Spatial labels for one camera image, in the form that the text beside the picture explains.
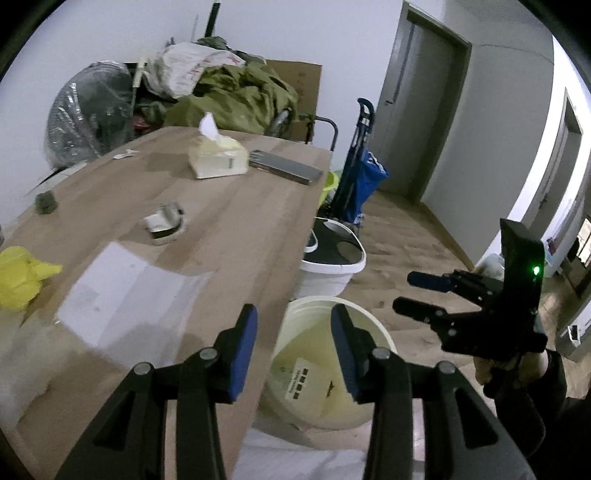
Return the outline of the right hand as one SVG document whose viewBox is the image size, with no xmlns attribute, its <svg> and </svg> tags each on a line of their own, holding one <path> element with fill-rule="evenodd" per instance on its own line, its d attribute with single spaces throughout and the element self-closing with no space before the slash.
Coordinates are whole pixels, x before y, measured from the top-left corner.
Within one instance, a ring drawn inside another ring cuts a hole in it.
<svg viewBox="0 0 591 480">
<path fill-rule="evenodd" d="M 476 381 L 480 385 L 486 385 L 493 379 L 500 377 L 503 371 L 507 371 L 513 378 L 524 382 L 544 376 L 549 366 L 549 355 L 546 351 L 527 353 L 505 363 L 474 357 L 473 363 Z"/>
</svg>

